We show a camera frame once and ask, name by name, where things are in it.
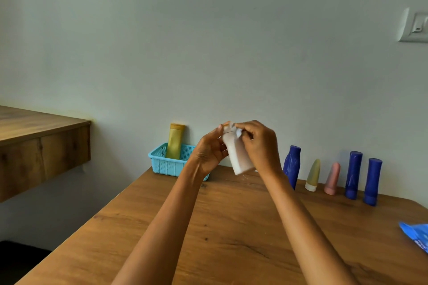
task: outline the blue basket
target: blue basket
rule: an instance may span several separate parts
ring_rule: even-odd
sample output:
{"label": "blue basket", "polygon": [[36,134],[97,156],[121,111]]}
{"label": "blue basket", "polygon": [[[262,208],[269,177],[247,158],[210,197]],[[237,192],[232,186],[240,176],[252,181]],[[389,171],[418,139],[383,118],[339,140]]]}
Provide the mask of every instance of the blue basket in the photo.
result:
{"label": "blue basket", "polygon": [[[167,146],[168,143],[164,143],[148,154],[148,157],[152,160],[153,172],[178,177],[195,146],[182,144],[180,160],[165,158]],[[209,175],[210,174],[207,174],[205,176],[204,181],[208,179]]]}

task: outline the hand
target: hand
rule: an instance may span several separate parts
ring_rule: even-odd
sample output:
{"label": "hand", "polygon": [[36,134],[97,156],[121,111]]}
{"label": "hand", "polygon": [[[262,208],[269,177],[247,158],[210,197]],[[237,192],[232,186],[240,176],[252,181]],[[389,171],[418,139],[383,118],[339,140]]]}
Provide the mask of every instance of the hand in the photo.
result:
{"label": "hand", "polygon": [[195,165],[198,175],[204,178],[220,161],[228,156],[226,145],[221,139],[223,125],[204,135],[196,145],[186,165]]}
{"label": "hand", "polygon": [[282,173],[275,132],[256,120],[235,126],[243,130],[242,141],[260,176]]}

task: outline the bottle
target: bottle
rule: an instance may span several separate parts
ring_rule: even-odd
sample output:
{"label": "bottle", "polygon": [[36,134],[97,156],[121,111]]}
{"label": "bottle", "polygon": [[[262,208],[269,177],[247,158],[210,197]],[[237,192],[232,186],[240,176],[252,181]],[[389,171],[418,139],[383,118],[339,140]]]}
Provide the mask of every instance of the bottle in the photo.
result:
{"label": "bottle", "polygon": [[293,189],[296,189],[297,177],[299,176],[301,150],[299,147],[291,146],[282,169]]}
{"label": "bottle", "polygon": [[348,175],[346,177],[345,196],[355,200],[358,193],[362,153],[351,151],[349,155]]}
{"label": "bottle", "polygon": [[337,181],[339,180],[340,163],[335,162],[331,165],[330,173],[325,182],[324,192],[329,195],[336,194]]}
{"label": "bottle", "polygon": [[171,123],[166,158],[180,160],[181,140],[186,126]]}
{"label": "bottle", "polygon": [[243,174],[247,171],[254,171],[254,165],[248,156],[241,137],[242,130],[236,128],[235,124],[228,122],[223,125],[223,142],[226,144],[235,175]]}
{"label": "bottle", "polygon": [[308,179],[306,180],[305,184],[305,188],[310,192],[314,192],[317,190],[318,179],[320,177],[320,169],[321,161],[319,159],[316,159],[311,167],[311,170],[309,171]]}
{"label": "bottle", "polygon": [[370,158],[368,160],[367,182],[364,190],[364,198],[362,200],[367,205],[376,206],[381,168],[382,160],[376,158]]}

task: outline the wooden table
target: wooden table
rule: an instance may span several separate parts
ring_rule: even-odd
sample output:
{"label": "wooden table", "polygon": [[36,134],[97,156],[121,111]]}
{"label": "wooden table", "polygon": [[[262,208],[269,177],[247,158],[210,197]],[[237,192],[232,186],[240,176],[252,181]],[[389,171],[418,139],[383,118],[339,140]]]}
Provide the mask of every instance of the wooden table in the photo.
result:
{"label": "wooden table", "polygon": [[0,202],[90,160],[90,124],[0,106]]}
{"label": "wooden table", "polygon": [[[175,180],[150,168],[17,284],[109,284]],[[361,194],[352,201],[322,189],[299,181],[296,191],[362,284],[427,284],[428,255],[398,225],[427,223],[427,209],[383,195],[371,207]],[[219,166],[202,184],[174,284],[305,284],[257,173]]]}

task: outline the pink tube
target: pink tube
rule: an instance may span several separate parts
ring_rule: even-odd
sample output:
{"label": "pink tube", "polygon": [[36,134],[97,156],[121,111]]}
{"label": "pink tube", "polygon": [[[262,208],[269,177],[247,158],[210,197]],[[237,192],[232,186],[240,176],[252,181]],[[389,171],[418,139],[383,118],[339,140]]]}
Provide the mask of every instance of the pink tube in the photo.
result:
{"label": "pink tube", "polygon": [[330,173],[328,175],[327,181],[325,182],[324,192],[326,192],[329,195],[336,194],[336,185],[339,179],[339,173],[340,173],[340,163],[335,162],[331,166]]}

